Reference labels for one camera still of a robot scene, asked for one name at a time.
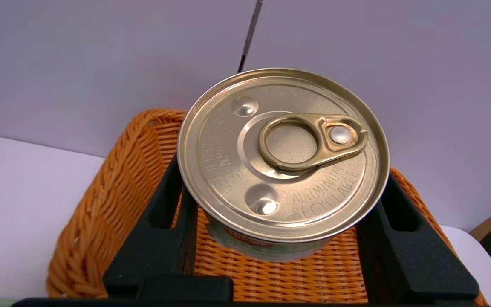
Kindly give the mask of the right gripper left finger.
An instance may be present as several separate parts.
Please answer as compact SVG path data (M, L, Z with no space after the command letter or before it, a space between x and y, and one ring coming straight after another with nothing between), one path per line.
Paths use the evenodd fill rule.
M149 278L194 272L198 206L174 157L103 276L109 298L135 299Z

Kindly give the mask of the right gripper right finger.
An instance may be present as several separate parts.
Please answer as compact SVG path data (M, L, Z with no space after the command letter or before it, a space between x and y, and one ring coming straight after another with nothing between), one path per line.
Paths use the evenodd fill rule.
M356 235L370 304L475 305L479 284L394 175Z

